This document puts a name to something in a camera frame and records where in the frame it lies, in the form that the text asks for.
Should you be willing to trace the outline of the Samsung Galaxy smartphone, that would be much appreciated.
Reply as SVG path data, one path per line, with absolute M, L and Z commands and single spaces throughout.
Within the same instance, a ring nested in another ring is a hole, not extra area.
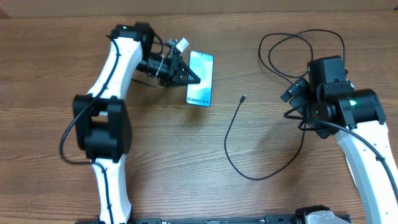
M 200 78 L 200 83 L 187 85 L 186 104 L 210 107 L 214 56 L 203 52 L 191 51 L 189 67 Z

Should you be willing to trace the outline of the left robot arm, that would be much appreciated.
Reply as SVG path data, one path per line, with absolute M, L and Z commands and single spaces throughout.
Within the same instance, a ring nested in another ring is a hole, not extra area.
M 186 86 L 201 82 L 183 61 L 186 39 L 161 42 L 169 52 L 153 52 L 159 36 L 148 23 L 118 24 L 110 33 L 109 54 L 103 69 L 85 95 L 73 99 L 78 147 L 93 168 L 100 199 L 98 223 L 129 223 L 132 204 L 126 187 L 125 162 L 132 145 L 132 126 L 125 98 L 133 73 L 140 71 L 162 86 Z

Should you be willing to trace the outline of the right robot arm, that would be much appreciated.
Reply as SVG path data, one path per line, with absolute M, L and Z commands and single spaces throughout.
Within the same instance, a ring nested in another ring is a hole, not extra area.
M 292 106 L 284 117 L 322 139 L 336 138 L 367 223 L 397 223 L 397 164 L 377 94 L 354 88 L 340 56 L 312 60 L 307 70 L 308 78 L 298 79 L 281 96 Z

